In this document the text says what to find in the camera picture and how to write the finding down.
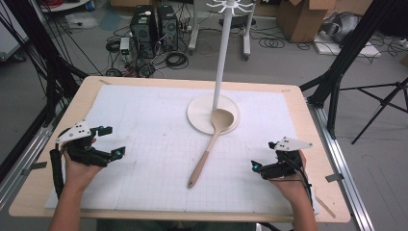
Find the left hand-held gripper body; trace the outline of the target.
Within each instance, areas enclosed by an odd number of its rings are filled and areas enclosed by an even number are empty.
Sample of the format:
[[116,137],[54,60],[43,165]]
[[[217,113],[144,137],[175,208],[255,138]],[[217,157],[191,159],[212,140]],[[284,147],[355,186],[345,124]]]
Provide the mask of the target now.
[[63,130],[56,138],[56,149],[59,145],[65,148],[72,161],[86,166],[106,167],[110,162],[110,153],[95,149],[94,137],[91,135],[90,127],[85,120]]

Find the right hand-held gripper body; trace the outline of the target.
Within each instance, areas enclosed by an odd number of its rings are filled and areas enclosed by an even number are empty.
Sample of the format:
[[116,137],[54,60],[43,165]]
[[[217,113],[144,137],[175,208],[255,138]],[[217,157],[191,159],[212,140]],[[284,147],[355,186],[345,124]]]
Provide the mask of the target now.
[[302,161],[298,151],[304,148],[312,147],[310,142],[300,141],[284,137],[277,141],[275,154],[277,162],[264,166],[264,172],[261,173],[263,179],[281,178],[296,174],[302,166]]

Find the person's right hand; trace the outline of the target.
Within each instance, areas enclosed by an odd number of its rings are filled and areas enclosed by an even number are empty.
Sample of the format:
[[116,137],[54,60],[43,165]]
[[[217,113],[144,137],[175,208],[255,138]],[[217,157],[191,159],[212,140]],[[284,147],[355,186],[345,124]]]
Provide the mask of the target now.
[[293,208],[295,206],[311,206],[311,199],[306,186],[308,182],[308,176],[305,171],[306,158],[301,150],[298,153],[302,161],[302,166],[298,173],[283,178],[269,179],[269,182],[277,187]]

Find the person's left hand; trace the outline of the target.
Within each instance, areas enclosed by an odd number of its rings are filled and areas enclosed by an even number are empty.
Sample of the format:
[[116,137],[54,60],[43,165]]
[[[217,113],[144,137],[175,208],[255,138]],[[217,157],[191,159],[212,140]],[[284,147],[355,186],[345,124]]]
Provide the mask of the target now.
[[64,193],[83,193],[91,183],[92,179],[102,170],[102,167],[99,166],[86,166],[72,161],[67,151],[64,153],[64,159]]

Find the white grid mat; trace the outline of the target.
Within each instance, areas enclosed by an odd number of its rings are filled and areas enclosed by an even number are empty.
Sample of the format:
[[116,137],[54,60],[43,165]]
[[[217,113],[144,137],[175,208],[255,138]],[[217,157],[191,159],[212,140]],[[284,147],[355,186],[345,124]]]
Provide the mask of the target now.
[[110,126],[95,148],[123,147],[86,189],[85,209],[220,212],[288,215],[281,193],[253,172],[276,160],[272,141],[295,138],[292,115],[281,92],[224,90],[240,116],[233,131],[220,136],[193,187],[196,163],[211,138],[188,120],[188,107],[211,90],[105,85],[97,93],[86,122]]

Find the wooden spoon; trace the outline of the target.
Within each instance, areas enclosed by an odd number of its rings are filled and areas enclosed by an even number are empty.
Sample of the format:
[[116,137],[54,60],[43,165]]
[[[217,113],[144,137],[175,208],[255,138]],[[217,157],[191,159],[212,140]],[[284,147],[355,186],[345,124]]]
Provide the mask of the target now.
[[209,144],[207,145],[204,153],[202,154],[199,162],[197,163],[197,165],[195,166],[191,177],[188,181],[188,188],[191,189],[195,183],[197,182],[201,171],[207,161],[207,158],[211,152],[211,149],[214,145],[214,143],[216,142],[218,136],[220,135],[221,132],[227,130],[234,122],[234,116],[223,109],[214,109],[211,112],[211,121],[213,124],[213,127],[215,129],[215,132],[212,135],[212,138],[209,142]]

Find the thin wooden stick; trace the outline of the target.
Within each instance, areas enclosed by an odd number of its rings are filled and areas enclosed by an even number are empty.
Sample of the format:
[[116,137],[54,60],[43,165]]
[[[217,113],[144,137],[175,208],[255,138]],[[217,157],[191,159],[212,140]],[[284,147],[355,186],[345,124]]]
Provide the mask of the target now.
[[316,201],[332,218],[336,218],[335,213],[318,196],[316,196]]

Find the small white power device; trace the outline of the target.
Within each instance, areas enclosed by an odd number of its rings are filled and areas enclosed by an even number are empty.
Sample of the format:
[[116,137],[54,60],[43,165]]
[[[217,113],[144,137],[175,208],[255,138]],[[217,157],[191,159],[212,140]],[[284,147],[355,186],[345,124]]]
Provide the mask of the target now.
[[119,51],[121,54],[122,61],[126,64],[130,63],[132,60],[131,52],[130,52],[130,39],[129,38],[121,38]]

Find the person's dark pants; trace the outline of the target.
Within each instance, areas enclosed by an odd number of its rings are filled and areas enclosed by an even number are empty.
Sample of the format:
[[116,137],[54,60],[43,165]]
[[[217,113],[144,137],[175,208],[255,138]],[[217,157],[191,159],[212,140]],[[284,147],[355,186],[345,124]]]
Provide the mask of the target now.
[[98,219],[97,231],[256,231],[252,222]]

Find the white hook rack stand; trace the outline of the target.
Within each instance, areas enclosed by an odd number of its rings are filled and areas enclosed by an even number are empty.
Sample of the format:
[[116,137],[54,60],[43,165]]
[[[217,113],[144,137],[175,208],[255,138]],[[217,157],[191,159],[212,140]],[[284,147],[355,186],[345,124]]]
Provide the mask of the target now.
[[233,99],[221,94],[221,84],[223,81],[232,20],[235,17],[235,11],[244,13],[246,16],[250,13],[254,14],[256,0],[250,0],[249,3],[243,3],[242,0],[212,0],[211,3],[207,3],[207,6],[217,9],[217,12],[223,15],[216,83],[213,94],[198,96],[191,101],[187,108],[187,117],[190,124],[196,130],[210,135],[215,132],[211,121],[212,110],[226,110],[234,116],[233,124],[222,132],[222,134],[227,134],[232,132],[240,122],[240,108],[238,104]]

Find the black tripod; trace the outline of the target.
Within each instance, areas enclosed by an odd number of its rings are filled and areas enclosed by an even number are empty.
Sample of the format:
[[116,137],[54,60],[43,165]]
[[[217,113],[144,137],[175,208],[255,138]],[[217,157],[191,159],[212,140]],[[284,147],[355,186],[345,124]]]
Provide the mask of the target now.
[[[380,89],[386,87],[393,87],[393,90],[384,97],[380,97],[375,95],[374,93],[370,92],[371,89]],[[377,120],[379,115],[387,108],[391,107],[398,111],[401,111],[408,115],[408,77],[406,77],[401,82],[394,82],[389,84],[379,84],[379,85],[370,85],[370,86],[359,86],[359,87],[350,87],[350,88],[342,88],[341,90],[358,90],[359,92],[367,95],[370,98],[373,98],[379,103],[378,109],[374,112],[373,116],[367,122],[367,124],[363,127],[363,129],[358,133],[358,135],[354,138],[351,142],[355,144],[361,137],[365,134],[365,132],[370,128],[370,126]],[[393,103],[393,99],[400,93],[403,93],[405,107],[402,108],[401,106],[397,106]]]

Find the black computer tower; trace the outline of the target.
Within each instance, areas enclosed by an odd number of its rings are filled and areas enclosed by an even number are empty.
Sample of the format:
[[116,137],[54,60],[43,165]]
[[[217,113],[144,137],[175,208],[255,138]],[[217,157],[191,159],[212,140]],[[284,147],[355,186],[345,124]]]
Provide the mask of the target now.
[[158,28],[163,49],[176,51],[178,49],[178,19],[170,5],[157,8]]
[[158,41],[158,30],[154,7],[137,5],[130,23],[131,33],[138,51],[138,56],[152,59],[156,56],[154,45]]

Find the white rolling stand leg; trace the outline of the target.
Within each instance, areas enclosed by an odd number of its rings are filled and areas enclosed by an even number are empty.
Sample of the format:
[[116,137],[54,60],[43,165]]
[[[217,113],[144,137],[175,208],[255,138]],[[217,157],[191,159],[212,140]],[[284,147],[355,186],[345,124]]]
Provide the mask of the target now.
[[250,57],[250,29],[252,25],[252,19],[253,19],[253,13],[250,13],[246,17],[246,24],[243,30],[243,47],[242,47],[242,52],[243,52],[243,57],[248,60]]
[[189,53],[192,54],[196,48],[196,42],[199,33],[198,24],[198,0],[193,0],[193,16],[192,16],[192,26],[191,26],[191,37],[188,46]]

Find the white foam board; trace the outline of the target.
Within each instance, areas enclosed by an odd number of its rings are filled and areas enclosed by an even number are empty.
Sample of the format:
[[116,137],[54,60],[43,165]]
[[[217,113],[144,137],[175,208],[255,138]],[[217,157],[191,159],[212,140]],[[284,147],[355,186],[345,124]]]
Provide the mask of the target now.
[[338,56],[342,50],[345,49],[346,51],[358,52],[358,56],[362,58],[377,59],[381,57],[381,52],[369,41],[361,47],[352,45],[350,48],[346,48],[327,36],[324,32],[317,34],[313,44],[317,53],[320,55]]

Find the cardboard box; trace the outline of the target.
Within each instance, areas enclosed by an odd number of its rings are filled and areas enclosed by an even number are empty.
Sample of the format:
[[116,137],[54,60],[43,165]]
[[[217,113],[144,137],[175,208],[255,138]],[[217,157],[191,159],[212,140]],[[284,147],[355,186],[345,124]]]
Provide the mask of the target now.
[[292,42],[313,41],[336,0],[281,0],[276,23]]

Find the white round table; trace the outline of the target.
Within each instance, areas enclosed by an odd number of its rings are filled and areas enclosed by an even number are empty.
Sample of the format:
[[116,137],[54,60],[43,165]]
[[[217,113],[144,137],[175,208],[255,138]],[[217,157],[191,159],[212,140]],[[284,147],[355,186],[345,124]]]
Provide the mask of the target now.
[[46,12],[62,12],[78,7],[84,7],[87,11],[94,11],[93,0],[39,0],[41,10]]

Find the grey bag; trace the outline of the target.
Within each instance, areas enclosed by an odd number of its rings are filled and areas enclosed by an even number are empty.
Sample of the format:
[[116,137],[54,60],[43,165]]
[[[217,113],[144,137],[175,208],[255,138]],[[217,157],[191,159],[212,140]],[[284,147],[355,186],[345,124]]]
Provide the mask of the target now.
[[333,13],[322,21],[319,30],[337,43],[343,43],[360,21],[361,16],[356,13]]

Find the aluminium rail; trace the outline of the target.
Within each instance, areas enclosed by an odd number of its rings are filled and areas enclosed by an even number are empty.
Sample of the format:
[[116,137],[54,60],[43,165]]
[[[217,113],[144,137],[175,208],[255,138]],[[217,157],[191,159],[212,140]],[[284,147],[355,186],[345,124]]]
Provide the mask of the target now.
[[348,210],[347,213],[350,215],[359,231],[375,231],[369,213],[349,170],[339,142],[331,137],[329,130],[326,128],[328,122],[326,112],[324,109],[317,108],[312,104],[307,104],[307,107],[315,122],[315,126],[321,134],[322,143],[334,173],[342,173],[344,176],[342,181],[336,182],[340,186],[344,196]]
[[28,176],[21,175],[21,170],[37,162],[52,133],[51,127],[40,127],[25,144],[20,145],[19,156],[0,182],[0,212],[11,203],[12,196],[18,192],[22,182]]

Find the grey metal bracket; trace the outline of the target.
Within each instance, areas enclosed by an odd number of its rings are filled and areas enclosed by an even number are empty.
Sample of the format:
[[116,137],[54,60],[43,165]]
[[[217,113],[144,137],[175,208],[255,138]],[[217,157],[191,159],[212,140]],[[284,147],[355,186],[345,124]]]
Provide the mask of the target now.
[[27,168],[21,170],[21,175],[27,176],[30,172],[34,169],[45,168],[47,166],[47,162],[40,162],[40,163],[33,163],[30,164]]
[[344,176],[342,173],[334,173],[334,174],[325,176],[325,179],[328,183],[330,183],[334,181],[342,181],[344,179]]

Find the black metal frame stand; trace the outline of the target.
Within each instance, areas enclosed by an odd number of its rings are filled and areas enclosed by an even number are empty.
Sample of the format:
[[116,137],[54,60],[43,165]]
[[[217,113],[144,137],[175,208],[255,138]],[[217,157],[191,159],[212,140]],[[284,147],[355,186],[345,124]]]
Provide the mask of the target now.
[[0,17],[0,22],[29,55],[38,76],[43,77],[46,81],[46,106],[41,112],[44,115],[44,122],[49,124],[57,117],[56,107],[58,103],[63,98],[72,99],[79,89],[80,84],[75,80],[74,76],[84,80],[88,77],[88,74],[63,58],[38,18],[38,14],[30,0],[3,1],[41,57],[41,61],[33,57],[30,54],[30,47],[22,41],[18,32],[11,24]]
[[[357,47],[365,45],[398,1],[372,0],[372,3],[344,46],[350,48],[352,45]],[[317,108],[322,108],[325,100],[330,98],[326,128],[333,139],[336,138],[335,125],[341,81],[357,57],[358,52],[343,49],[322,75],[300,86],[302,91],[312,87],[317,88],[311,96],[307,97],[307,101]]]

